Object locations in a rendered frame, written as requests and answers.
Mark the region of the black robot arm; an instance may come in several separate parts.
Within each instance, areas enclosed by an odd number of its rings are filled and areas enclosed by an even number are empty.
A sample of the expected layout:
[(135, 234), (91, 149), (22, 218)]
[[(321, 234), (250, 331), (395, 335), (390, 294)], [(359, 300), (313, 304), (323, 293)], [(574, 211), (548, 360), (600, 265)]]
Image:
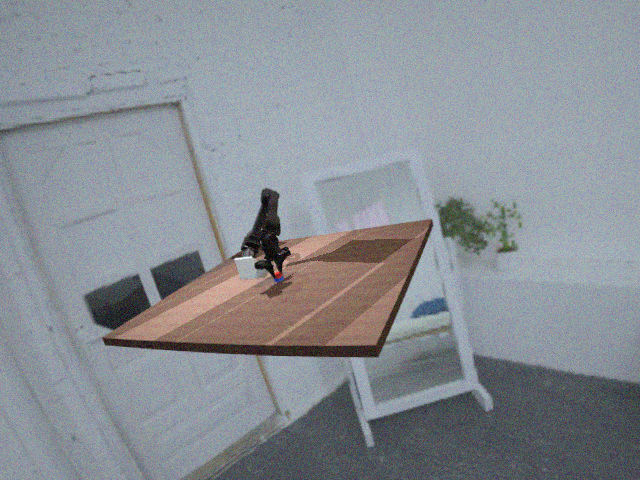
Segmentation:
[(261, 195), (261, 205), (255, 224), (253, 229), (248, 232), (244, 238), (241, 246), (241, 250), (243, 250), (241, 258), (255, 258), (255, 253), (258, 253), (261, 240), (262, 247), (267, 246), (270, 248), (270, 259), (275, 258), (278, 261), (282, 261), (287, 258), (289, 249), (288, 247), (280, 249), (278, 245), (279, 241), (276, 237), (276, 235), (279, 236), (281, 233), (280, 218), (277, 215), (278, 198), (280, 194), (278, 194), (277, 191), (265, 188), (262, 190)]

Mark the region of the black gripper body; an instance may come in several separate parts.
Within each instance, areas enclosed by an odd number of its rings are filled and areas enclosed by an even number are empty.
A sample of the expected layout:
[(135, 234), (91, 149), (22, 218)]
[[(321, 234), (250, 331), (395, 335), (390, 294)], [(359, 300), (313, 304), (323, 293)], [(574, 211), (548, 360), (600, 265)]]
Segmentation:
[[(265, 261), (264, 260), (260, 260), (260, 261), (255, 263), (255, 268), (259, 269), (259, 270), (262, 270), (262, 269), (265, 269), (265, 268), (271, 266), (272, 265), (271, 262), (274, 261), (274, 260), (277, 260), (275, 258), (270, 259), (270, 248), (269, 247), (267, 247), (267, 246), (263, 247), (261, 250), (264, 251), (264, 254), (265, 254), (264, 259), (266, 259), (266, 260)], [(287, 254), (287, 256), (289, 256), (289, 255), (291, 255), (290, 250), (289, 250), (289, 254)]]

